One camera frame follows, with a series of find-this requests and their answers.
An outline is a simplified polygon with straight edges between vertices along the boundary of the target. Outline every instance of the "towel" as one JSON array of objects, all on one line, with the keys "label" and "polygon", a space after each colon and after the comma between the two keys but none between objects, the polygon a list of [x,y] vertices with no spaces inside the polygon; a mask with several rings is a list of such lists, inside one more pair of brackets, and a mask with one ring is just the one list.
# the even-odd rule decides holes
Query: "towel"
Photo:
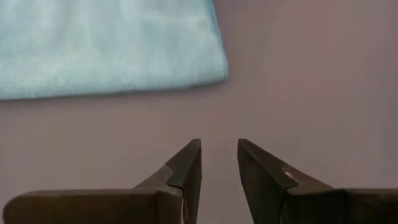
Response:
[{"label": "towel", "polygon": [[0,0],[0,99],[227,79],[212,0]]}]

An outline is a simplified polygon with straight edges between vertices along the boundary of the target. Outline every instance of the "microfiber cloth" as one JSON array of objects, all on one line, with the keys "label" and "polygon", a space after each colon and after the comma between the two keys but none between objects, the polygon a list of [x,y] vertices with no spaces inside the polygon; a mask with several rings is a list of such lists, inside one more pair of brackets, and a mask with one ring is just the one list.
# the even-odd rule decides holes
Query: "microfiber cloth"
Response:
[{"label": "microfiber cloth", "polygon": [[0,99],[227,79],[212,0],[0,0]]}]

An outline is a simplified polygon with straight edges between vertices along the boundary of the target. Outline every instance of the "mauve surface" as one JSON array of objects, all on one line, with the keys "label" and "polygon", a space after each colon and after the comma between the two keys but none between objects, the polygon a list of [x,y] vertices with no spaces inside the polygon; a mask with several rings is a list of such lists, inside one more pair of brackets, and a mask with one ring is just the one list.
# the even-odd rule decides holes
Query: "mauve surface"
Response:
[{"label": "mauve surface", "polygon": [[398,188],[398,2],[215,0],[231,80],[190,91],[0,103],[0,206],[133,187],[202,138],[198,223],[252,223],[249,138],[336,187]]}]

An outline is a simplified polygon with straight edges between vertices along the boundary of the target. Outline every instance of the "light blue towel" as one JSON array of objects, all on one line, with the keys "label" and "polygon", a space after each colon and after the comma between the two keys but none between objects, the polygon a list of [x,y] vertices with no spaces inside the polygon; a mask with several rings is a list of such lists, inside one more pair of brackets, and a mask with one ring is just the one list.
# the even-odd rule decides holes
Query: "light blue towel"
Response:
[{"label": "light blue towel", "polygon": [[227,77],[212,0],[0,0],[0,99]]}]

